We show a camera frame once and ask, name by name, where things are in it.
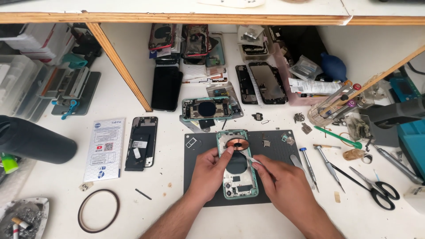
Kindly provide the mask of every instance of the copper coil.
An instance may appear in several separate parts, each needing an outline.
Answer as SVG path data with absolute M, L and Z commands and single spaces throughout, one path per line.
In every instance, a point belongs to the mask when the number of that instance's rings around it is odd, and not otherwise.
M 246 139 L 233 138 L 229 139 L 229 141 L 227 141 L 226 143 L 226 148 L 230 146 L 233 146 L 235 148 L 235 151 L 241 151 L 249 147 L 249 142 Z

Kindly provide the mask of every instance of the repair mat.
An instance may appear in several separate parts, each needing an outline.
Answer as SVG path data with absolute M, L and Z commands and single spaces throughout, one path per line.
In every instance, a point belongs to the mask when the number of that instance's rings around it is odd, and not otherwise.
M 248 141 L 250 144 L 249 147 L 251 150 L 251 154 L 263 154 L 271 159 L 279 160 L 287 164 L 294 165 L 289 157 L 291 156 L 291 154 L 294 154 L 295 156 L 297 156 L 298 160 L 300 160 L 297 144 L 294 142 L 292 145 L 290 145 L 287 142 L 283 142 L 281 137 L 281 135 L 283 134 L 286 134 L 286 136 L 295 139 L 291 130 L 249 131 Z M 186 193 L 186 191 L 188 190 L 190 182 L 192 180 L 196 156 L 198 154 L 204 153 L 205 151 L 211 148 L 217 147 L 216 135 L 217 133 L 184 135 L 184 193 Z M 270 147 L 263 146 L 264 140 L 270 141 Z M 213 199 L 207 202 L 204 207 L 245 205 L 271 202 L 269 197 L 266 195 L 266 192 L 264 191 L 263 183 L 257 171 L 255 171 L 255 176 L 257 177 L 258 183 L 258 196 L 245 199 L 227 200 L 223 195 L 223 187 L 221 186 L 215 193 Z

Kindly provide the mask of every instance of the logo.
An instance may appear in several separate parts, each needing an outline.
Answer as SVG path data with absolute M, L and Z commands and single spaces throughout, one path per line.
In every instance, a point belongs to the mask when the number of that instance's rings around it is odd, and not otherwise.
M 97 174 L 97 178 L 100 179 L 103 176 L 105 176 L 105 173 L 103 171 L 99 171 L 99 174 Z

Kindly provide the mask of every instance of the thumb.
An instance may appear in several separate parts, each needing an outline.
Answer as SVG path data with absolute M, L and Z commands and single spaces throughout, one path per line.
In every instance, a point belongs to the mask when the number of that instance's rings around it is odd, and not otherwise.
M 272 177 L 270 176 L 266 168 L 264 168 L 263 165 L 256 162 L 253 162 L 251 165 L 253 168 L 257 170 L 258 175 L 260 175 L 266 194 L 270 195 L 270 193 L 273 193 L 275 191 L 275 183 L 273 182 Z
M 218 167 L 220 170 L 223 170 L 227 167 L 227 164 L 229 163 L 230 159 L 232 158 L 233 151 L 235 149 L 230 146 L 224 151 L 224 153 L 221 155 L 220 159 L 216 163 L 216 167 Z

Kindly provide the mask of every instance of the black cylinder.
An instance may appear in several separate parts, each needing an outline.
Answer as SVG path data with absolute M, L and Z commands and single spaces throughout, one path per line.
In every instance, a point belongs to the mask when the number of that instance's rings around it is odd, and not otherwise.
M 0 115 L 0 152 L 61 164 L 74 157 L 77 144 L 27 120 Z

